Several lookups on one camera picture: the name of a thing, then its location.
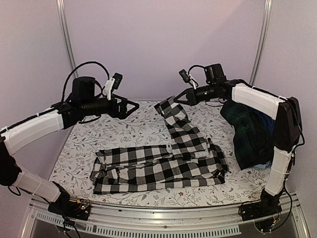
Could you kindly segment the black white checkered shirt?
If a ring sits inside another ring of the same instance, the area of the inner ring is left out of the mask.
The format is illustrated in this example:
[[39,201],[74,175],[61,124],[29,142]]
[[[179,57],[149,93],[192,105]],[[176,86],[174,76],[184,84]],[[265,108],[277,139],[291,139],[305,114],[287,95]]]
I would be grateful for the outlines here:
[[169,97],[154,106],[171,141],[96,153],[90,180],[97,195],[223,184],[228,166],[221,148],[205,138],[181,104]]

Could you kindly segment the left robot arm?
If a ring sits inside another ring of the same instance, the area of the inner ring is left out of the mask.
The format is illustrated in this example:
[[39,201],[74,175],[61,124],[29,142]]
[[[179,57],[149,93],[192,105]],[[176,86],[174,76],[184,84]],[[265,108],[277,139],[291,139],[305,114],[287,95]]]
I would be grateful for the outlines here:
[[54,132],[68,129],[81,122],[85,117],[93,116],[97,120],[101,115],[125,119],[139,108],[139,104],[115,95],[114,90],[122,81],[122,75],[115,73],[95,94],[100,84],[93,77],[82,76],[72,82],[72,91],[66,99],[51,105],[37,113],[0,131],[0,184],[14,186],[31,194],[54,202],[55,208],[63,215],[70,215],[73,203],[66,199],[68,193],[53,182],[41,178],[22,167],[14,159],[23,147]]

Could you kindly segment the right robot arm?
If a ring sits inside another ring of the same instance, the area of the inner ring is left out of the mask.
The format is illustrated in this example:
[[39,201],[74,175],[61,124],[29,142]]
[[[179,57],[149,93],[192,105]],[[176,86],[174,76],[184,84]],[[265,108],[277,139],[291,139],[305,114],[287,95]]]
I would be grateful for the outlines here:
[[179,75],[190,85],[176,97],[176,102],[195,106],[211,99],[224,99],[252,110],[258,116],[269,118],[271,169],[262,190],[261,201],[256,206],[260,216],[267,216],[279,202],[286,190],[292,167],[295,165],[296,149],[305,144],[299,101],[295,97],[282,97],[251,86],[243,79],[227,79],[221,64],[193,65],[205,73],[206,85],[200,86],[190,70],[182,69]]

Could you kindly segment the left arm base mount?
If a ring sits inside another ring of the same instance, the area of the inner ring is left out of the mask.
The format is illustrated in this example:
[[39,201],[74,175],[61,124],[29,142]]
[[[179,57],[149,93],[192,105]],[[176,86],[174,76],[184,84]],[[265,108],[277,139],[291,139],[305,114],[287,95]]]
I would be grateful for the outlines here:
[[51,202],[48,211],[77,220],[87,221],[91,212],[91,204],[83,199],[70,201],[69,199]]

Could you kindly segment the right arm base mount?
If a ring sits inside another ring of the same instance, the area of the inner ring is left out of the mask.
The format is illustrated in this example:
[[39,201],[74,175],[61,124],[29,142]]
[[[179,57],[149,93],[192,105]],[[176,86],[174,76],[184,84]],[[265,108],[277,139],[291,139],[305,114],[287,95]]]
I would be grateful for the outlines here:
[[238,214],[241,216],[242,221],[249,221],[272,215],[280,215],[281,212],[282,208],[279,203],[276,206],[267,208],[263,207],[260,201],[246,201],[238,208]]

